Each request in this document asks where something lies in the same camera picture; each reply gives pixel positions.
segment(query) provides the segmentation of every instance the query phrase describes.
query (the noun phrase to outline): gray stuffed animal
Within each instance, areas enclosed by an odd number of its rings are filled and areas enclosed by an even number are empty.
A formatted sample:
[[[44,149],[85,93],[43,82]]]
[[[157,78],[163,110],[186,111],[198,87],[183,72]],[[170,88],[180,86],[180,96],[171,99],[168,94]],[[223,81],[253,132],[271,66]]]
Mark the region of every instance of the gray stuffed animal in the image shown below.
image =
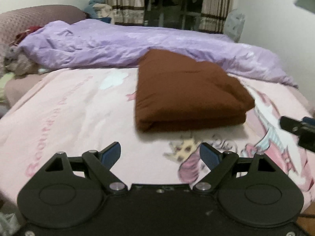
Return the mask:
[[[4,72],[13,72],[16,76],[37,74],[39,65],[27,58],[18,46],[7,47],[3,60]]]

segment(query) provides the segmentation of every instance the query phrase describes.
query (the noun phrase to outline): pink bedsheet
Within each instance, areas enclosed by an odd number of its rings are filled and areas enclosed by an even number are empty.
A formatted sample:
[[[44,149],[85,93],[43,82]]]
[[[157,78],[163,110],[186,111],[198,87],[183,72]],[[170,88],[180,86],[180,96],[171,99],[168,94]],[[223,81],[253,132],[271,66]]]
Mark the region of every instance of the pink bedsheet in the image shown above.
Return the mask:
[[[0,120],[0,191],[15,202],[55,152],[79,156],[114,141],[120,142],[122,155],[111,171],[127,185],[194,184],[209,172],[198,149],[208,142],[243,157],[264,151],[299,186],[308,207],[315,196],[315,154],[299,148],[297,139],[278,126],[281,115],[300,120],[308,112],[281,84],[240,80],[256,101],[244,125],[140,134],[133,121],[136,68],[52,72]],[[182,153],[187,145],[189,155]]]

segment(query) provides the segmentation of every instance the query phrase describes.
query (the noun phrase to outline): folded brown blanket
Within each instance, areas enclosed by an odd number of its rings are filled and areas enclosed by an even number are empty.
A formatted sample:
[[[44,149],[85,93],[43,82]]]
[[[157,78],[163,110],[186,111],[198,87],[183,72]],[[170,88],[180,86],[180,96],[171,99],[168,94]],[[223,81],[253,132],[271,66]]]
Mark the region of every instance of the folded brown blanket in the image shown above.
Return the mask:
[[[217,64],[150,50],[139,61],[135,102],[140,131],[186,131],[245,122],[254,99]]]

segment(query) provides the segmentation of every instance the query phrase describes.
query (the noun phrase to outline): metal screw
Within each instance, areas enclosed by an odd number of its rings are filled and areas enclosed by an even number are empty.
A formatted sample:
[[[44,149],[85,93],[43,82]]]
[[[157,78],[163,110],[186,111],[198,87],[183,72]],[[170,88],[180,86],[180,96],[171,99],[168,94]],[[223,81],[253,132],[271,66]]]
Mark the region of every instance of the metal screw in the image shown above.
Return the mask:
[[[109,188],[113,191],[120,191],[125,188],[125,184],[122,182],[114,182],[109,185]]]
[[[211,189],[211,184],[207,182],[199,182],[196,184],[196,188],[200,191],[207,191]]]
[[[26,231],[25,236],[35,236],[35,233],[32,231]]]

